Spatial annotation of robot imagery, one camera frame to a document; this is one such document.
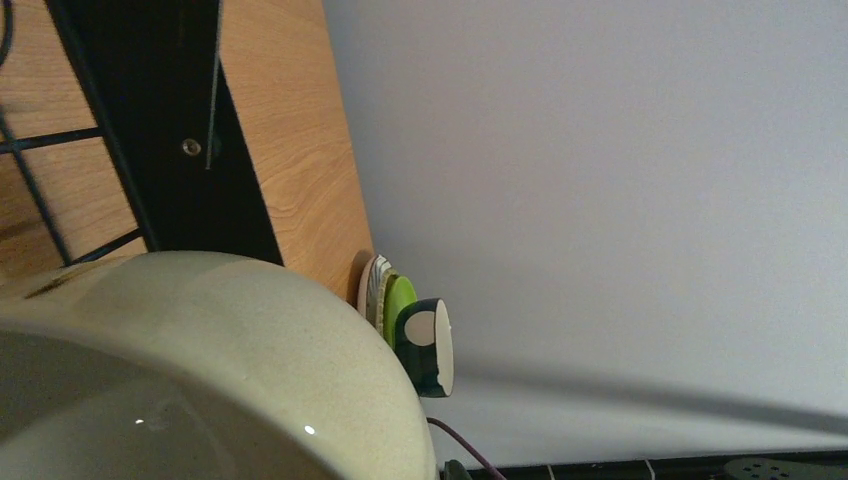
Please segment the dark teal spotted bowl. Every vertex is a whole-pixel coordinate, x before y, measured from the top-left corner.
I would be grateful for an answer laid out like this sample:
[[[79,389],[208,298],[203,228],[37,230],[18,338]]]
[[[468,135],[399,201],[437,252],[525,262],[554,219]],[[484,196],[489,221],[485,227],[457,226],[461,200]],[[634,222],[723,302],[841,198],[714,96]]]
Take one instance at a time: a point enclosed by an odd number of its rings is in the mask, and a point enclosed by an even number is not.
[[[396,322],[394,351],[420,397],[445,398],[455,377],[452,329],[441,298],[404,307]]]

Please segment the white bowl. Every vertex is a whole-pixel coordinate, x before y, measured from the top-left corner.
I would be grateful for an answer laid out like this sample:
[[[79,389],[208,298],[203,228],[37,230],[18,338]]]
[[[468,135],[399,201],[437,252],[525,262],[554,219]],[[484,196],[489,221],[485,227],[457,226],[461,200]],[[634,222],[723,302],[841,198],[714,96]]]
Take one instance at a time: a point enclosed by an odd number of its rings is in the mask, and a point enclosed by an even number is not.
[[[5,479],[435,479],[419,397],[352,306],[211,252],[1,287]]]

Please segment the black wire dish rack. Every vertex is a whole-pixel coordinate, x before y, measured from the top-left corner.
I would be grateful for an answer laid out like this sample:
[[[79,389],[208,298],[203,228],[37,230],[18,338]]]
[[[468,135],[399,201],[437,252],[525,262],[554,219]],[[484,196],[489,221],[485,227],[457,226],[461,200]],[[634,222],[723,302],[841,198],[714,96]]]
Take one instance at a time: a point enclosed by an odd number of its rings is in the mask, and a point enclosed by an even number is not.
[[[152,251],[283,261],[221,65],[219,1],[50,1],[47,10],[93,114],[92,126],[18,138],[1,129],[63,263],[73,259],[26,150],[99,138],[136,220],[94,249],[135,239]]]

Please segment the green striped plate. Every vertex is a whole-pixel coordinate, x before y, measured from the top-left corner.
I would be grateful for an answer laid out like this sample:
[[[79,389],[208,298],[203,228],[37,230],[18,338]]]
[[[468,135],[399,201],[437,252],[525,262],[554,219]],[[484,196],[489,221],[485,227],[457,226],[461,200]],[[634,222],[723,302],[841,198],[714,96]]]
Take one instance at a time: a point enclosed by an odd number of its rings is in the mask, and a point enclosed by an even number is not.
[[[417,300],[417,293],[408,277],[403,275],[390,277],[383,309],[383,336],[392,349],[395,348],[395,334],[400,312]]]

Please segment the white black striped plate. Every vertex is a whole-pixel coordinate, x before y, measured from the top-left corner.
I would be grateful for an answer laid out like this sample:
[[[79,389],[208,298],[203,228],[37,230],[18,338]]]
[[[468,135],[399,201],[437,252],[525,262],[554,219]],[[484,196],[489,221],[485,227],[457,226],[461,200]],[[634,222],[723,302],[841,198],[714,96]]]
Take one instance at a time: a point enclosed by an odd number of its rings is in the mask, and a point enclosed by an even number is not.
[[[376,294],[380,274],[390,267],[392,265],[387,258],[382,255],[375,255],[367,262],[360,278],[356,308],[359,314],[374,327]]]

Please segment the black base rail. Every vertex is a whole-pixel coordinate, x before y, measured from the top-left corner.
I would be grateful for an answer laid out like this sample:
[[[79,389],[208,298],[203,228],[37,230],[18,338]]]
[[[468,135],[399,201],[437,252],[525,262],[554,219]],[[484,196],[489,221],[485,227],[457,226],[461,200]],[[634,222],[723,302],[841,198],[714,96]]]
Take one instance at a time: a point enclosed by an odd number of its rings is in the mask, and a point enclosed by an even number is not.
[[[799,479],[798,463],[842,470],[847,477],[847,452],[749,453],[706,457],[546,464],[501,467],[507,479]]]

